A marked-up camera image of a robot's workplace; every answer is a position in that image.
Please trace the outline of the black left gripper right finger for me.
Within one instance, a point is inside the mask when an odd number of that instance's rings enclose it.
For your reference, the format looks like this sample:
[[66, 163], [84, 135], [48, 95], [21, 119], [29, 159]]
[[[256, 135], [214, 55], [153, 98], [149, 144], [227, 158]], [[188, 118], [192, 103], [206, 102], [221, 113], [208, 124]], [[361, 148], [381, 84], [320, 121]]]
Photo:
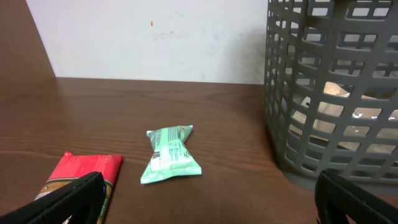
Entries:
[[331, 169], [320, 172], [315, 185], [318, 223], [397, 224], [397, 209]]

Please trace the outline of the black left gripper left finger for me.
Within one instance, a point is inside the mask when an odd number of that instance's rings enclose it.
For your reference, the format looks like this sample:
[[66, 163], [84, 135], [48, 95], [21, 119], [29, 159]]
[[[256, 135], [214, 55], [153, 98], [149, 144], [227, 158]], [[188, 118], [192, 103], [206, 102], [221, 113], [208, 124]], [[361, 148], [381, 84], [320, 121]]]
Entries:
[[106, 198], [102, 173], [90, 172], [77, 180], [1, 216], [1, 223], [96, 223]]

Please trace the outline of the mint green wipes packet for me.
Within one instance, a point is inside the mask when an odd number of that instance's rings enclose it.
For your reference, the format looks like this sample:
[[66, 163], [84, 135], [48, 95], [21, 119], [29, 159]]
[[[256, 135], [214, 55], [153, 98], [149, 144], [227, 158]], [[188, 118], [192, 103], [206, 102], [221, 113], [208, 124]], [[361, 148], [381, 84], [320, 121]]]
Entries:
[[153, 155], [141, 176], [141, 184], [152, 184], [172, 177], [200, 175], [200, 165], [185, 146], [192, 125], [172, 126], [148, 131]]

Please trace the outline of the beige snack bag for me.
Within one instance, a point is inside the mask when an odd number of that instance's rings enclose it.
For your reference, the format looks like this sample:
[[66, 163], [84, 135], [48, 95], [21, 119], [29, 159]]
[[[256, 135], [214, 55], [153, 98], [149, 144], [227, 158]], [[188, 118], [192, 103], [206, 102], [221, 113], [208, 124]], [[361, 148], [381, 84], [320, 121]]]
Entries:
[[[338, 84], [332, 82], [326, 82], [324, 92], [326, 94], [349, 97], [349, 92], [342, 89]], [[320, 102], [318, 106], [318, 111], [321, 113], [325, 113], [331, 116], [339, 116], [342, 114], [344, 107], [340, 105], [334, 105], [331, 103]], [[380, 108], [356, 108], [352, 114], [352, 118], [354, 119], [374, 119], [376, 120], [381, 113], [382, 109]], [[304, 123], [306, 120], [306, 115], [296, 111], [293, 114], [293, 119], [296, 119], [300, 123]], [[397, 121], [397, 110], [394, 110], [390, 117], [389, 121]], [[335, 128], [334, 124], [327, 123], [325, 121], [315, 120], [313, 124], [313, 128], [323, 131], [326, 133], [332, 133]], [[362, 126], [348, 126], [344, 132], [345, 135], [352, 136], [365, 136], [367, 132], [370, 130], [369, 127]], [[397, 129], [396, 128], [382, 128], [377, 135], [379, 138], [386, 139], [397, 139]], [[340, 149], [348, 149], [351, 151], [357, 150], [359, 147], [359, 143], [357, 142], [339, 142], [338, 147]], [[372, 144], [368, 147], [368, 152], [376, 152], [376, 153], [385, 153], [390, 154], [395, 149], [395, 146], [386, 145], [386, 144]]]

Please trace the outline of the red orange snack packet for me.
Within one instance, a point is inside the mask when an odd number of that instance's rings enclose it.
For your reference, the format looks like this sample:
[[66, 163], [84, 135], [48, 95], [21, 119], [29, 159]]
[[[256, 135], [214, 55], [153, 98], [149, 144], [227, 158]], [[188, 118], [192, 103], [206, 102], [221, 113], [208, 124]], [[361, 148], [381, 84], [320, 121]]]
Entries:
[[54, 190], [57, 190], [90, 172], [101, 172], [106, 184], [106, 198], [98, 217], [97, 224], [102, 224], [111, 198], [113, 185], [115, 184], [122, 161], [122, 155], [100, 154], [91, 156], [75, 156], [71, 152], [66, 152], [58, 162], [39, 194], [36, 196], [35, 200], [46, 196]]

